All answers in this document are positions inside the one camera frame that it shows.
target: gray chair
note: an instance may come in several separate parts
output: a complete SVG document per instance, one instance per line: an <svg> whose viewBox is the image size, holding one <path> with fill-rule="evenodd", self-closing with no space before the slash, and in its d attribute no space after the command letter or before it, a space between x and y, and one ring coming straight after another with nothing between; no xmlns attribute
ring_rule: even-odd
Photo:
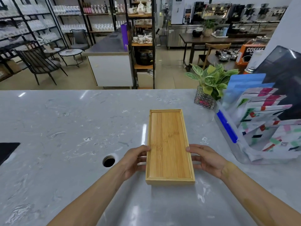
<svg viewBox="0 0 301 226"><path fill-rule="evenodd" d="M51 77L54 83L55 80L51 76L50 74L51 72L61 69L65 73L65 75L67 75L66 72L62 69L61 63L56 60L48 59L40 46L31 45L31 47L28 46L28 50L24 50L24 51L15 50L15 51L18 54L18 56L21 58L21 60L27 65L29 70L35 75L38 85L40 84L37 78L37 74L47 73Z"/></svg>
<svg viewBox="0 0 301 226"><path fill-rule="evenodd" d="M85 50L89 48L85 30L71 30L72 32L72 49Z"/></svg>

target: countertop hole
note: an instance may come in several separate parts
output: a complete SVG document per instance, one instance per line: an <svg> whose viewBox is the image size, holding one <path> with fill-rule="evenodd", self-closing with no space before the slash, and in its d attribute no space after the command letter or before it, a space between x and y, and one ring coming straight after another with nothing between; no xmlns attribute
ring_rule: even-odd
<svg viewBox="0 0 301 226"><path fill-rule="evenodd" d="M115 163L115 159L113 156L107 156L103 159L102 161L102 164L105 166L105 167L111 167L113 166Z"/></svg>

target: bowl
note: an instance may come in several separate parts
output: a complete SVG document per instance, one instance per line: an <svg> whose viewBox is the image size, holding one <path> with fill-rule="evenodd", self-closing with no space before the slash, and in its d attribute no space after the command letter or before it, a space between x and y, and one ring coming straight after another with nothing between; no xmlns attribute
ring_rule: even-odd
<svg viewBox="0 0 301 226"><path fill-rule="evenodd" d="M200 37L203 31L197 31L196 29L192 31L193 37Z"/></svg>

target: bamboo tray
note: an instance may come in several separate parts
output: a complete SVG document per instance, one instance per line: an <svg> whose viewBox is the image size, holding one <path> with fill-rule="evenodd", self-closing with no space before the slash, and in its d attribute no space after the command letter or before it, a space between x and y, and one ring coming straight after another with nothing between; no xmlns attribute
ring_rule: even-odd
<svg viewBox="0 0 301 226"><path fill-rule="evenodd" d="M181 109L150 110L145 180L149 185L186 185L195 182Z"/></svg>

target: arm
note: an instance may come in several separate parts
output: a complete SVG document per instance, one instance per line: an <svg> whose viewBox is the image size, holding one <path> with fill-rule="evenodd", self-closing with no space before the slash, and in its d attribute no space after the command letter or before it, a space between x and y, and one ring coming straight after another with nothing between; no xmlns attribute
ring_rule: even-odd
<svg viewBox="0 0 301 226"><path fill-rule="evenodd" d="M192 160L201 162L194 164L194 168L221 179L258 226L300 225L300 213L265 190L212 148L198 144L189 146L186 148L188 152L199 155L192 156Z"/></svg>
<svg viewBox="0 0 301 226"><path fill-rule="evenodd" d="M67 205L47 226L95 226L122 183L136 171L145 170L146 152L150 147L142 145L130 149L107 173L73 202Z"/></svg>

